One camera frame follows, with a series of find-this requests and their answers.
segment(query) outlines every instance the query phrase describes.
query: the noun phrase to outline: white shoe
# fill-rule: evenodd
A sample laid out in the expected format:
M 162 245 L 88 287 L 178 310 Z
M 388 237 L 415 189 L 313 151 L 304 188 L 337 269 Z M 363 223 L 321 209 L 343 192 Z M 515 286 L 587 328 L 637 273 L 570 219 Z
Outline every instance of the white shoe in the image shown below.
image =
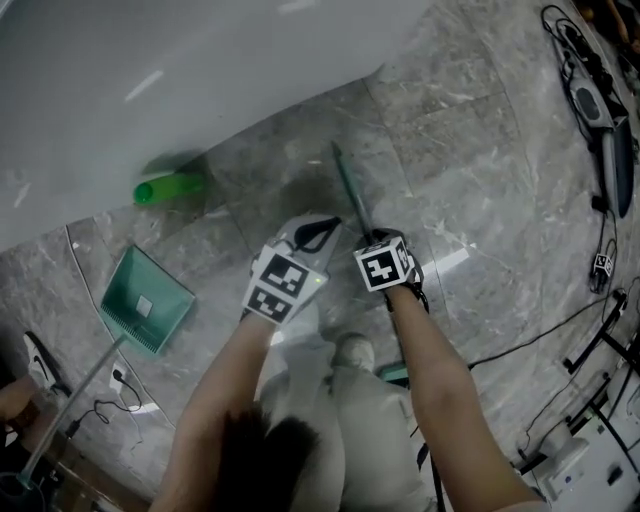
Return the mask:
M 45 391 L 52 391 L 69 396 L 71 393 L 62 382 L 56 363 L 38 337 L 31 331 L 22 336 L 29 353 L 29 375 Z
M 362 334 L 347 333 L 337 342 L 334 364 L 373 372 L 376 363 L 373 344 Z

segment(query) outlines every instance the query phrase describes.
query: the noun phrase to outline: plastic bottle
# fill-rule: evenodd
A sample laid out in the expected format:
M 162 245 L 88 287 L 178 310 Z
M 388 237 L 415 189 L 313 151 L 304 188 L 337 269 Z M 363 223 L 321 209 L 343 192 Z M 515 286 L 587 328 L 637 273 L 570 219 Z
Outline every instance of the plastic bottle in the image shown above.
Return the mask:
M 133 200 L 136 204 L 155 204 L 203 189 L 204 177 L 201 174 L 177 172 L 140 183 L 133 191 Z

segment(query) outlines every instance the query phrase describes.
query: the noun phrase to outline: dustpan handle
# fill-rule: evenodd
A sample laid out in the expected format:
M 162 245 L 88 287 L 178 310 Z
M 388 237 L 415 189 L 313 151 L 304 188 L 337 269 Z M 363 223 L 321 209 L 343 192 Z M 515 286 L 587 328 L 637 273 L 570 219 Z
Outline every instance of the dustpan handle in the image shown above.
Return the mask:
M 42 439 L 40 439 L 40 442 L 38 443 L 37 448 L 31 454 L 31 457 L 29 457 L 27 464 L 18 475 L 18 481 L 26 489 L 33 488 L 33 483 L 31 482 L 31 476 L 33 474 L 33 470 L 35 469 L 36 464 L 38 464 L 40 457 L 42 457 L 42 454 L 49 446 L 49 442 L 51 441 L 51 438 L 53 437 L 56 430 L 60 426 L 60 423 L 62 422 L 64 417 L 69 412 L 69 409 L 71 409 L 71 406 L 76 402 L 80 394 L 84 392 L 84 390 L 87 388 L 89 383 L 93 380 L 93 378 L 96 376 L 98 371 L 100 371 L 100 368 L 102 368 L 104 364 L 109 360 L 109 358 L 118 350 L 118 348 L 120 348 L 120 345 L 122 345 L 125 339 L 126 337 L 122 335 L 109 347 L 109 350 L 107 350 L 102 355 L 102 357 L 98 360 L 98 362 L 93 366 L 93 368 L 91 368 L 91 370 L 89 371 L 89 373 L 87 373 L 84 380 L 71 394 L 69 399 L 65 402 L 64 406 L 58 411 L 58 414 L 56 414 L 56 417 L 51 422 L 51 425 L 49 425 L 49 428 L 47 429 L 45 434 L 42 436 Z

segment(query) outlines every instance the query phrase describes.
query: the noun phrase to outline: dark hair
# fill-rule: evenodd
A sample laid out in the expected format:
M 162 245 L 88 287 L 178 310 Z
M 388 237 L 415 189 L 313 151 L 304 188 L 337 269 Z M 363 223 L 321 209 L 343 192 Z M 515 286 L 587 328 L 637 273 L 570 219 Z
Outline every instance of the dark hair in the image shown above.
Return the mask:
M 318 434 L 292 416 L 273 427 L 259 406 L 227 416 L 212 510 L 288 511 L 317 444 Z

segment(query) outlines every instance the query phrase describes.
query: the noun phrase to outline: marble floor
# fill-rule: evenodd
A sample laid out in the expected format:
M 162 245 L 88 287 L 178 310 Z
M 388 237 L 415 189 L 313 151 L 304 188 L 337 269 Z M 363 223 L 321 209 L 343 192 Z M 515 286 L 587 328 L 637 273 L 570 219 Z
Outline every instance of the marble floor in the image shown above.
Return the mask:
M 560 4 L 578 20 L 568 2 Z M 96 301 L 132 243 L 198 299 L 162 358 L 123 350 L 166 418 L 113 413 L 102 424 L 91 417 L 74 439 L 87 456 L 141 494 L 156 492 L 172 423 L 238 321 L 250 258 L 294 215 L 326 212 L 345 221 L 328 269 L 332 280 L 318 298 L 325 337 L 360 331 L 373 340 L 378 364 L 401 359 L 381 297 L 366 292 L 350 254 L 357 224 L 331 140 L 348 156 L 376 223 L 406 233 L 428 269 L 432 315 L 467 360 L 526 341 L 595 300 L 587 282 L 600 227 L 590 209 L 594 165 L 561 91 L 539 22 L 542 5 L 433 0 L 400 55 L 376 74 L 203 155 L 194 165 L 208 169 L 207 194 L 69 225 Z M 614 75 L 637 127 L 633 99 Z M 640 209 L 634 205 L 617 227 L 615 285 L 628 287 L 640 272 Z M 561 361 L 584 347 L 601 311 L 594 307 L 539 343 L 474 370 L 490 426 L 513 461 L 533 418 L 567 385 Z M 638 321 L 630 307 L 614 335 L 627 339 Z M 109 343 L 64 227 L 0 255 L 0 353 L 17 374 L 25 368 L 26 329 L 58 357 L 71 384 Z M 579 408 L 615 363 L 600 346 L 534 424 L 532 446 L 565 411 Z M 112 397 L 108 380 L 108 370 L 99 374 L 77 413 L 95 397 Z

